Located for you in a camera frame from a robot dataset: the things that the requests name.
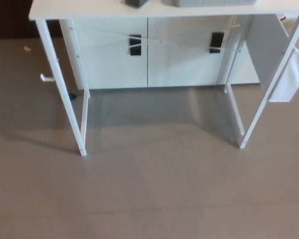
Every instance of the metal frame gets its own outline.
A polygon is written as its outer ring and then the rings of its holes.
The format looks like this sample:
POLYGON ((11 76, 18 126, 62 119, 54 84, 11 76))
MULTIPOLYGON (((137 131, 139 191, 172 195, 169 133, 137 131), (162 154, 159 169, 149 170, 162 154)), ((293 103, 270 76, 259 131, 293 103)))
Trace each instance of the metal frame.
MULTIPOLYGON (((263 112, 268 98, 271 95, 276 82, 278 81, 280 74, 282 73, 291 53, 292 50, 299 38, 299 17, 294 27, 292 34, 289 37, 288 45, 282 51, 281 61, 277 63, 277 67, 272 70, 271 78, 270 78, 270 85, 265 90, 264 96, 259 104, 259 107, 254 115, 254 118, 248 127, 248 130, 245 131, 243 127, 243 122, 241 120, 239 110, 236 104, 235 96, 232 91, 231 87, 231 73, 235 64, 235 60, 246 41, 248 36, 248 32, 250 30, 251 22, 253 20, 253 15, 240 15, 235 18, 235 24, 239 23, 242 27, 240 30, 233 28, 229 35, 229 40, 227 43, 227 47, 231 47, 233 49, 237 49, 236 51, 227 51, 224 55, 224 59, 220 68, 217 84, 225 84, 224 92, 227 95, 227 99, 229 102, 229 108, 231 113, 231 118, 234 125, 234 136, 237 140, 237 143, 240 148, 244 148, 258 122, 258 119, 263 112)), ((86 130, 87 130, 87 114, 88 114, 88 101, 90 98, 90 91, 88 88, 88 84, 85 77, 84 67, 82 59, 80 58, 81 53, 78 47, 77 36, 74 29, 74 22, 73 20, 63 20, 61 21, 62 29, 69 28, 70 33, 69 37, 71 38, 72 42, 66 42, 66 44, 71 44, 74 49, 74 54, 76 59, 70 59, 72 68, 74 67, 74 61, 77 61, 78 67, 74 69, 74 74, 76 78, 80 79, 80 82, 83 84, 84 87, 84 98, 83 98, 83 110, 82 110, 82 121, 81 121, 81 128, 78 125, 76 120, 74 110, 71 104, 71 101, 68 97, 68 91, 65 86, 65 82, 62 76, 62 72, 58 63, 58 59, 55 53, 55 49, 52 43, 52 39, 50 36, 50 32, 47 27, 46 20, 40 19, 36 20, 37 28, 39 30, 39 34, 52 69, 54 80, 57 84, 57 88, 59 90, 60 96, 62 98, 66 113, 68 115, 74 136, 76 138, 78 147, 80 149, 81 155, 86 156, 87 152, 85 149, 85 138, 86 138, 86 130)))
MULTIPOLYGON (((252 17, 248 17, 243 20, 245 22, 245 29, 241 32, 237 50, 241 49, 241 47, 243 46, 243 43, 246 40, 248 31, 250 28, 251 20, 252 20, 252 17)), ((258 109, 256 110, 254 118, 253 118, 250 126, 248 127, 247 131, 244 130, 243 123, 242 123, 242 120, 241 120, 241 117, 239 114, 239 110, 238 110, 238 107, 236 104, 236 100, 235 100, 235 97, 234 97, 234 94, 233 94, 233 91, 231 88, 231 80, 232 80, 231 71, 235 64, 235 59, 237 57, 238 51, 236 51, 236 53, 234 55, 232 54, 230 56, 230 58, 229 58, 231 60, 230 66, 226 62, 223 62, 220 72, 224 72, 224 73, 223 73, 223 75, 221 75, 221 77, 224 77, 225 79, 227 79, 227 81, 225 83, 224 91, 225 91, 226 95, 228 96, 227 98, 230 103, 231 117, 232 117, 232 122, 234 124, 234 130, 235 130, 234 134, 236 137, 236 141, 238 143, 238 146, 241 149, 245 148, 245 146, 246 146, 257 122, 258 122, 258 119, 268 102, 269 96, 271 95, 271 93, 274 89, 274 86, 276 85, 276 83, 277 83, 277 81, 278 81, 278 79, 279 79, 291 53, 292 53, 292 50, 295 47, 295 44, 296 44, 298 38, 299 38, 299 17, 297 19, 297 23, 293 29, 292 34, 289 36, 289 43, 286 46, 286 48, 282 51, 283 56, 282 56, 281 61, 278 63, 276 69, 272 70, 272 78, 271 78, 270 85, 267 88, 267 90, 265 91, 264 96, 259 104, 258 109)))
POLYGON ((40 19, 36 20, 36 25, 44 46, 44 50, 46 52, 46 56, 48 58, 53 77, 55 79, 57 88, 59 90, 60 96, 62 98, 66 113, 68 115, 76 142, 78 144, 80 153, 82 156, 86 156, 86 148, 85 148, 85 136, 86 136, 86 124, 87 124, 87 113, 88 113, 88 102, 90 98, 90 91, 88 89, 87 83, 85 79, 84 82, 84 98, 83 98, 83 111, 82 111, 82 121, 81 121, 81 129, 76 120, 73 106, 71 104, 68 91, 64 82, 64 78, 62 75, 62 71, 58 62, 58 58, 55 53, 55 49, 52 43, 51 35, 46 23, 46 20, 40 19))

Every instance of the gray object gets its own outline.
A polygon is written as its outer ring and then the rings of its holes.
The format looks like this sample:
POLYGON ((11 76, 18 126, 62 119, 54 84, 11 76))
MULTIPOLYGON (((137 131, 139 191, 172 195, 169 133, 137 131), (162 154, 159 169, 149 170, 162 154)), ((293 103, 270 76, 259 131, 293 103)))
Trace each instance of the gray object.
POLYGON ((177 7, 252 5, 257 0, 173 0, 177 7))
POLYGON ((128 6, 139 8, 143 6, 148 0, 125 0, 125 4, 128 6))

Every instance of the white desk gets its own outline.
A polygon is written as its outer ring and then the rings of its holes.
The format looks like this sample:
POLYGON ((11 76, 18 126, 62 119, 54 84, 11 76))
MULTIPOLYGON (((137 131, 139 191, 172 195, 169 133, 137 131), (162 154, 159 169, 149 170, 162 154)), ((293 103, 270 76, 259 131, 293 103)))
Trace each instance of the white desk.
POLYGON ((299 37, 299 17, 293 33, 288 37, 276 16, 276 13, 281 12, 299 13, 299 0, 259 0, 255 5, 198 8, 176 8, 162 4, 161 0, 151 0, 140 10, 122 4, 121 0, 34 0, 29 17, 36 21, 53 77, 63 100, 80 152, 82 155, 86 155, 85 134, 90 93, 84 62, 81 59, 81 49, 77 41, 75 21, 78 19, 101 19, 105 17, 236 15, 233 24, 239 25, 239 27, 230 29, 226 46, 228 49, 234 50, 226 50, 224 52, 218 81, 225 83, 224 91, 228 97, 232 121, 235 127, 234 136, 238 146, 244 148, 299 37), (81 127, 77 123, 68 97, 62 72, 47 28, 46 20, 48 19, 60 20, 66 45, 69 49, 68 52, 74 75, 77 82, 82 83, 82 88, 84 89, 81 127), (259 108, 246 131, 244 130, 231 89, 230 78, 235 59, 244 42, 248 46, 264 90, 264 96, 259 104, 259 108))

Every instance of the gray basket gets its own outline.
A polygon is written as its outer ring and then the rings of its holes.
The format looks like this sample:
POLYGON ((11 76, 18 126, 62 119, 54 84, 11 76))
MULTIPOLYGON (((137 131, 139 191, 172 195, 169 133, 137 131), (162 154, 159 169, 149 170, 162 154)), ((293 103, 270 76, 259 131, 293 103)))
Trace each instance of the gray basket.
POLYGON ((257 0, 173 0, 177 7, 252 5, 257 0))

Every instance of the white metal leg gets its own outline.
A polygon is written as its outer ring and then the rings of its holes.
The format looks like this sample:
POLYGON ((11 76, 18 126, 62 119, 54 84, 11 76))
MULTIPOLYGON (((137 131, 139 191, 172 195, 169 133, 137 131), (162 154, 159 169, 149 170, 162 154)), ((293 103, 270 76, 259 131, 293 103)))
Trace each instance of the white metal leg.
POLYGON ((76 120, 76 117, 75 117, 75 114, 74 114, 74 110, 73 110, 73 107, 72 107, 72 104, 71 104, 71 101, 70 101, 70 98, 69 98, 69 95, 68 95, 68 91, 67 91, 66 86, 65 86, 65 82, 64 82, 64 79, 63 79, 61 68, 60 68, 58 60, 57 60, 57 56, 56 56, 56 53, 55 53, 55 50, 54 50, 54 46, 53 46, 53 43, 52 43, 52 39, 51 39, 51 36, 50 36, 48 26, 47 26, 46 21, 44 19, 36 20, 36 25, 37 25, 37 28, 39 30, 39 34, 40 34, 40 37, 41 37, 41 40, 42 40, 42 43, 43 43, 48 61, 50 63, 50 67, 51 67, 51 70, 52 70, 52 73, 53 73, 53 77, 54 77, 55 82, 57 84, 57 87, 58 87, 60 96, 62 98, 66 113, 67 113, 68 118, 70 120, 70 124, 71 124, 72 130, 73 130, 74 136, 76 138, 78 147, 80 149, 81 155, 86 156, 87 153, 86 153, 86 149, 85 149, 84 139, 82 137, 83 135, 81 135, 80 128, 79 128, 79 125, 77 123, 77 120, 76 120))
MULTIPOLYGON (((252 19, 253 19, 252 16, 244 16, 243 19, 240 19, 240 21, 243 21, 243 23, 240 22, 240 25, 241 26, 244 25, 245 28, 243 28, 240 33, 234 32, 234 34, 232 34, 230 36, 232 38, 232 39, 229 39, 229 44, 232 44, 230 47, 235 47, 235 45, 233 45, 233 43, 230 43, 230 42, 235 42, 235 41, 237 41, 237 39, 239 39, 239 42, 238 42, 238 44, 236 43, 237 44, 236 46, 237 46, 237 50, 241 49, 241 47, 243 46, 243 43, 246 40, 246 37, 248 35, 249 25, 250 25, 252 19)), ((232 73, 233 66, 235 64, 235 60, 236 60, 238 51, 226 53, 226 55, 224 57, 224 61, 221 66, 218 84, 225 84, 224 91, 225 91, 225 93, 227 95, 227 99, 230 103, 230 107, 229 107, 230 113, 231 113, 230 116, 232 118, 232 123, 233 123, 234 130, 235 130, 234 136, 235 136, 240 148, 244 148, 246 146, 246 143, 248 142, 248 140, 258 122, 258 119, 268 102, 268 98, 269 98, 275 84, 277 83, 277 80, 279 79, 280 74, 282 73, 282 70, 284 69, 284 67, 287 63, 287 61, 290 57, 290 54, 291 54, 292 50, 294 49, 298 38, 299 38, 299 17, 298 17, 296 26, 294 27, 293 33, 289 36, 289 43, 288 43, 288 45, 285 46, 285 49, 282 51, 283 56, 282 56, 280 62, 278 62, 277 67, 272 70, 272 75, 270 76, 270 79, 271 79, 270 86, 265 91, 264 97, 261 100, 260 105, 255 113, 255 116, 246 132, 244 131, 241 117, 240 117, 238 107, 237 107, 237 104, 235 101, 235 97, 234 97, 234 94, 231 89, 231 77, 232 77, 231 73, 232 73)))
POLYGON ((298 39, 299 39, 299 17, 298 17, 297 23, 294 27, 292 34, 289 36, 289 44, 288 44, 285 52, 283 53, 284 56, 279 64, 279 66, 277 67, 277 70, 273 71, 273 74, 274 74, 273 80, 271 81, 268 89, 266 90, 265 95, 264 95, 262 101, 260 102, 260 105, 256 111, 254 119, 252 120, 247 132, 242 137, 242 140, 240 142, 240 148, 245 148, 247 141, 249 140, 249 138, 258 122, 258 119, 268 102, 268 98, 269 98, 277 80, 279 79, 279 76, 280 76, 282 70, 284 69, 298 39))

